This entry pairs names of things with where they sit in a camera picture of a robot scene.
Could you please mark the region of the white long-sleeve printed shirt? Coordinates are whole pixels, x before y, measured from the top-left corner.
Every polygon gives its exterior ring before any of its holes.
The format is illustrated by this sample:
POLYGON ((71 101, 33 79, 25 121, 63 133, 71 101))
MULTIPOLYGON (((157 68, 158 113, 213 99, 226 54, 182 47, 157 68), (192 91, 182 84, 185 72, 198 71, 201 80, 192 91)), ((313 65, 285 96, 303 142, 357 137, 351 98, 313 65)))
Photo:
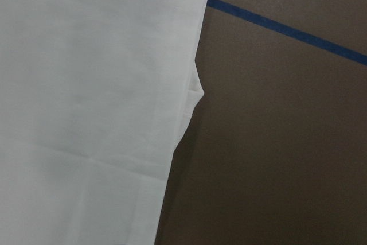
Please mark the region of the white long-sleeve printed shirt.
POLYGON ((1 0, 1 243, 154 244, 207 0, 1 0))

